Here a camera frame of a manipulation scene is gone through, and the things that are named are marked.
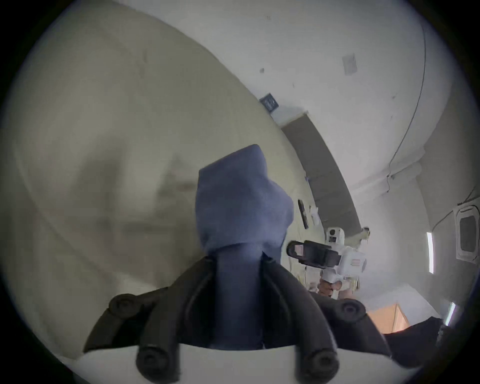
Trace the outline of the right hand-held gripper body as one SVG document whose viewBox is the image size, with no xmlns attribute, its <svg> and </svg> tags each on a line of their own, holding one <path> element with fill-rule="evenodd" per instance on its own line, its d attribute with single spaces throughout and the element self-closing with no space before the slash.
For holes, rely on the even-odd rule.
<svg viewBox="0 0 480 384">
<path fill-rule="evenodd" d="M 340 256 L 339 264 L 334 267 L 326 267 L 321 279 L 335 284 L 343 283 L 349 278 L 358 278 L 366 267 L 366 255 L 359 250 L 363 241 L 367 241 L 367 227 L 363 227 L 361 231 L 352 236 L 346 236 L 345 231 L 340 227 L 329 227 L 326 230 L 327 245 Z"/>
</svg>

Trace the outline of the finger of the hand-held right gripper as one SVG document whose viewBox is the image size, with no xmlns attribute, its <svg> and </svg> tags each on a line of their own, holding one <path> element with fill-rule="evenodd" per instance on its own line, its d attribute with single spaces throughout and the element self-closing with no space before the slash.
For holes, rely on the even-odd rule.
<svg viewBox="0 0 480 384">
<path fill-rule="evenodd" d="M 326 269 L 338 266 L 338 252 L 329 245 L 314 241 L 291 241 L 286 246 L 286 254 L 309 267 Z"/>
</svg>

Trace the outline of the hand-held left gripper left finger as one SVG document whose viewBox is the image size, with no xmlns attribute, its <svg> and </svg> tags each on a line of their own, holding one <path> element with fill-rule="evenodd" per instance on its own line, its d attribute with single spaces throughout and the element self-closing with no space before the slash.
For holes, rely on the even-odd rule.
<svg viewBox="0 0 480 384">
<path fill-rule="evenodd" d="M 204 257 L 169 287 L 141 295 L 113 297 L 90 332 L 83 352 L 118 349 L 130 344 L 139 350 L 135 364 L 150 382 L 177 382 L 180 378 L 179 344 L 187 313 L 215 278 L 216 262 Z"/>
</svg>

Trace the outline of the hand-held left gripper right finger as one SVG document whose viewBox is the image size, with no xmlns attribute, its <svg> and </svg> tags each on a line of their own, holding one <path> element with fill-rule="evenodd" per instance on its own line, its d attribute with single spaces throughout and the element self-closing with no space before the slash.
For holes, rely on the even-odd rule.
<svg viewBox="0 0 480 384">
<path fill-rule="evenodd" d="M 310 292 L 267 255 L 261 258 L 261 289 L 265 348 L 295 345 L 299 382 L 331 381 L 340 368 L 338 349 L 391 357 L 360 301 Z"/>
</svg>

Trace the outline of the person's right hand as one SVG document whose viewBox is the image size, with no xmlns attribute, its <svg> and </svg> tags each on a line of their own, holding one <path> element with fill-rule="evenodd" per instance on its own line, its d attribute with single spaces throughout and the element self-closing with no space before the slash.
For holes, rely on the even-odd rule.
<svg viewBox="0 0 480 384">
<path fill-rule="evenodd" d="M 335 283 L 329 283 L 324 279 L 320 279 L 317 285 L 318 294 L 325 297 L 333 297 L 333 294 L 337 294 L 337 300 L 344 299 L 356 299 L 353 294 L 352 288 L 347 282 L 336 281 Z"/>
</svg>

